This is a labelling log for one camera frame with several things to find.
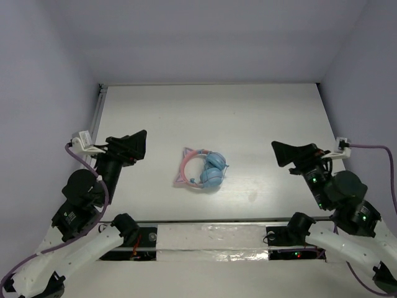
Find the pink blue cat-ear headphones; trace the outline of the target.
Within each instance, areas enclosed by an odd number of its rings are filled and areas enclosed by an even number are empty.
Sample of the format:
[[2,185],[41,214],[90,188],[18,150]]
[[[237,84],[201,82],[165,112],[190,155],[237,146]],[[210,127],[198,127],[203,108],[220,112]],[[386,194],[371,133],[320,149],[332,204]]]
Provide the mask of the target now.
[[[185,167],[190,160],[198,157],[203,158],[203,170],[200,173],[199,182],[196,182],[194,178],[187,178]],[[185,184],[196,189],[218,187],[222,184],[228,168],[226,158],[219,152],[206,149],[193,150],[184,147],[182,161],[174,184]]]

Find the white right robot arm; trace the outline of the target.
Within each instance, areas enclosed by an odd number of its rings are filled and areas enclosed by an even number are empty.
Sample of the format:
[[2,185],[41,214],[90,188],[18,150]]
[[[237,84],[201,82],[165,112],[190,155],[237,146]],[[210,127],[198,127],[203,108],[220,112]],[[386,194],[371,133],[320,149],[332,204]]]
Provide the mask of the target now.
[[333,173],[333,161],[350,157],[358,148],[347,138],[336,138],[334,151],[314,143],[296,147],[273,141],[277,163],[301,176],[318,207],[332,214],[334,230],[319,226],[302,212],[292,215],[285,226],[267,228],[263,242],[269,246],[317,246],[336,254],[352,271],[359,268],[370,277],[380,297],[396,296],[396,237],[382,220],[381,213],[365,200],[368,187],[351,171]]

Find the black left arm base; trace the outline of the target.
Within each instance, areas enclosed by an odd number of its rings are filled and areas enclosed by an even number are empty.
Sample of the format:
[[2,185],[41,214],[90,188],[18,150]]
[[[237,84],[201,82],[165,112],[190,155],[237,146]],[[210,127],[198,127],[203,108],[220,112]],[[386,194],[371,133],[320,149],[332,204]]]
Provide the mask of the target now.
[[156,227],[141,227],[138,238],[129,245],[123,244],[107,252],[101,261],[156,261]]

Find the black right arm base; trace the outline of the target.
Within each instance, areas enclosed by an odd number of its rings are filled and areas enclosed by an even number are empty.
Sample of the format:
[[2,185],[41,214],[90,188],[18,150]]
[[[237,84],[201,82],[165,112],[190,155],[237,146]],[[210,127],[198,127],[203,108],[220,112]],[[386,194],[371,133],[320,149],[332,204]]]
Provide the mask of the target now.
[[263,237],[271,261],[324,260],[325,250],[292,238],[286,226],[270,226]]

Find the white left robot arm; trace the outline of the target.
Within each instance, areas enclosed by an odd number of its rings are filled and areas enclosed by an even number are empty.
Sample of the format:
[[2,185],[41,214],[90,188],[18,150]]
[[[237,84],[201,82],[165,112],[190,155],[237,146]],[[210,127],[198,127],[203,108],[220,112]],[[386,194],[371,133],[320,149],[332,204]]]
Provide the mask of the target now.
[[61,297],[65,281],[83,265],[120,245],[134,244],[140,226],[127,213],[118,214],[97,236],[83,243],[111,204],[122,168],[143,160],[147,131],[121,138],[108,137],[95,145],[88,131],[78,132],[65,151],[83,168],[68,178],[66,200],[51,220],[38,250],[15,265],[1,279],[1,294],[19,297]]

